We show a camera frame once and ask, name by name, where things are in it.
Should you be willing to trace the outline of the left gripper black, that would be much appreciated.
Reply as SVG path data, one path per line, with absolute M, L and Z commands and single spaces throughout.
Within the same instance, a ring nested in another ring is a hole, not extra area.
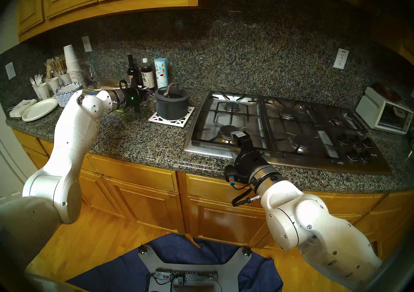
M 122 94 L 124 111 L 133 110 L 135 113 L 140 113 L 142 102 L 155 103 L 154 90 L 148 87 L 129 87 L 125 80 L 122 80 Z

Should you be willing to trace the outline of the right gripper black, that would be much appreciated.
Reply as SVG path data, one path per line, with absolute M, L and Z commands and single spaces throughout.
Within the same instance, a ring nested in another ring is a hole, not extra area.
M 249 182 L 251 174 L 259 167 L 268 166 L 268 162 L 254 147 L 250 134 L 244 130 L 236 129 L 231 132 L 240 153 L 235 159 L 235 178 L 237 182 Z

